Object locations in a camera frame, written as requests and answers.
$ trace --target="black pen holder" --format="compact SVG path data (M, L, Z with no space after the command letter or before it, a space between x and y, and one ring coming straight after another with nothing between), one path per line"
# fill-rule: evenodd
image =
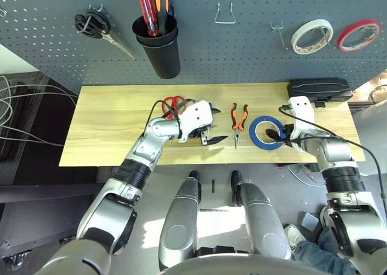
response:
M137 41L143 46L156 75L162 79L173 79L180 72L179 50L177 47L177 21L168 15L167 34L157 37L148 35L148 28L143 17L132 25Z

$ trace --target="roll of tape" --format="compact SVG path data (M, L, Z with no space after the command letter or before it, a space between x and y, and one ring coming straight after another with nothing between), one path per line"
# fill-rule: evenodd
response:
M319 30L319 31L327 30L325 32L325 36L328 39L328 41L330 41L333 37L333 27L329 23L329 21L327 21L325 19L312 20L312 21L304 24L300 28L298 28L298 30L291 37L291 46L293 47L293 50L295 53L298 53L298 54L315 53L317 50L320 50L321 48L323 48L324 46L327 45L328 42L321 32L321 38L316 43L314 43L310 46L307 46L307 47L298 46L297 43L298 43L299 39L305 33L309 32L311 30Z
M260 116L250 124L250 129L249 129L250 139L253 141L255 145L257 145L259 148L263 150L275 150L280 148L283 145L283 143L278 143L278 142L266 143L258 138L256 134L256 130L259 124L264 122L269 122L274 124L279 136L281 138L285 138L285 128L280 121L278 121L277 119L271 116Z
M372 33L368 37L364 38L364 40L359 42L358 44L350 45L347 47L343 45L344 40L349 35L363 28L372 30ZM341 34L339 39L337 40L337 46L340 48L341 51L344 51L345 53L352 53L354 51L362 50L363 48L367 47L371 42L373 42L375 39L377 39L377 36L381 32L382 32L382 26L380 25L379 22L377 22L377 20L373 20L373 19L363 20L351 25L346 30L344 30L343 34Z

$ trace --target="red tape roll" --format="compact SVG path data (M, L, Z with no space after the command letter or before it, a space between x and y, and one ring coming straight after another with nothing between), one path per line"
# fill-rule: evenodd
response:
M358 44L348 46L348 47L343 45L344 40L349 35L365 27L372 27L373 30L372 30L372 34L370 34L367 38L365 38L363 42L360 42ZM379 24L379 22L377 22L377 20L373 20L373 19L363 20L348 27L337 40L337 46L340 48L341 51L344 51L345 53L352 53L354 51L362 50L363 48L367 47L371 42L373 42L375 39L377 39L377 36L381 32L382 32L382 26Z

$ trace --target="black case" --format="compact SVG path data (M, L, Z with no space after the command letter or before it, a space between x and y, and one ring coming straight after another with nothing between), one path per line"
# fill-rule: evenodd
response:
M345 79L299 79L288 85L289 97L306 96L316 107L325 107L325 102L344 102L353 94Z

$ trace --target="wooden board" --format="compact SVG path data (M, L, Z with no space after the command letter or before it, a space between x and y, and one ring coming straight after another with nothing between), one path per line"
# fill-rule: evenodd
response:
M172 95L207 100L222 110L214 115L210 136L228 135L214 146L202 146L199 139L165 144L159 164L203 163L306 163L316 160L309 154L282 146L274 151L256 147L249 137L249 126L259 116L270 115L283 124L293 119L278 112L286 104L287 83L249 83L232 85L157 85L157 86L84 86L82 87L61 166L116 166L142 133L149 111L156 100ZM250 111L237 149L230 118L233 102L238 104L238 119L243 104ZM153 117L162 115L158 106ZM316 123L346 139L360 143L347 103L328 103L316 109ZM363 151L352 147L358 161Z

